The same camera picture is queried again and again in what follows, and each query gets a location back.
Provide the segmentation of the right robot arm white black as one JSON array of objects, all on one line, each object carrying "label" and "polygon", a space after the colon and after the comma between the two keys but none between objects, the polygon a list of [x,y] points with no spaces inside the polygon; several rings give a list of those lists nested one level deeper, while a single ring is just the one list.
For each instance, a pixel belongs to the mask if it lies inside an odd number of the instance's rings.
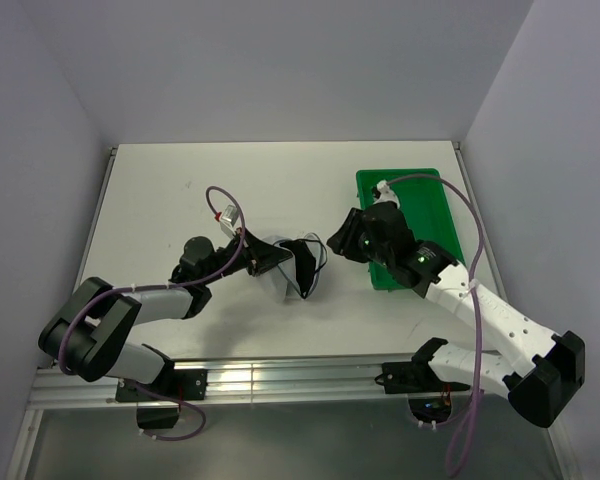
[{"label": "right robot arm white black", "polygon": [[470,279],[439,244],[415,238],[395,203],[351,209],[327,245],[348,260],[384,266],[399,285],[474,327],[495,349],[466,350],[434,337],[409,361],[383,364],[376,382],[386,393],[466,390],[478,379],[482,390],[548,428],[582,387],[585,344],[578,335],[555,333]]}]

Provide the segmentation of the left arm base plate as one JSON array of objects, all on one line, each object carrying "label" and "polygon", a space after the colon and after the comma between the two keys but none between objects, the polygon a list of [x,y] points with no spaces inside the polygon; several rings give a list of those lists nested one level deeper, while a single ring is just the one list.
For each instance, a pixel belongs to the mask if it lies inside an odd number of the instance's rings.
[{"label": "left arm base plate", "polygon": [[161,373],[151,384],[137,386],[125,380],[117,386],[115,400],[119,403],[158,401],[162,397],[176,400],[203,400],[206,394],[208,370],[204,368],[176,369]]}]

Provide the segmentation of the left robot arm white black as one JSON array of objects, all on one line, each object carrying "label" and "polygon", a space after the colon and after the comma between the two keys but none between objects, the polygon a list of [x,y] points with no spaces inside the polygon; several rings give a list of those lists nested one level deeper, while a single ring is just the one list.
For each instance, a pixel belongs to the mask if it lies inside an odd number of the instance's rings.
[{"label": "left robot arm white black", "polygon": [[99,277],[85,280],[43,328],[38,346],[65,372],[87,382],[118,378],[163,399],[179,381],[175,362],[148,345],[130,343],[132,328],[193,318],[212,297],[210,283],[241,270],[258,277],[291,258],[289,250],[247,230],[219,248],[206,237],[193,237],[166,284],[115,288]]}]

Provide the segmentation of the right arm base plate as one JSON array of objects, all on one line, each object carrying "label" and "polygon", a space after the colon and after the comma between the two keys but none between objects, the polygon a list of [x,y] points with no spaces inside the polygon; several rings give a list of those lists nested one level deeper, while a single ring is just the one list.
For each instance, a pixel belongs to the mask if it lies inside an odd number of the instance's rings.
[{"label": "right arm base plate", "polygon": [[466,383],[441,380],[424,361],[385,362],[374,383],[391,394],[447,393],[469,391]]}]

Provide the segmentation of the white mesh laundry bag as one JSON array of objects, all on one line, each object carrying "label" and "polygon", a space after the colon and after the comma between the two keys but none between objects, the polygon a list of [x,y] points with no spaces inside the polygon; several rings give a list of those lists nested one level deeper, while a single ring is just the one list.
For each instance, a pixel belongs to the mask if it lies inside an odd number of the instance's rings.
[{"label": "white mesh laundry bag", "polygon": [[264,241],[290,253],[291,258],[260,276],[259,285],[276,303],[307,300],[315,291],[328,261],[324,242],[314,232],[295,239],[270,235]]}]

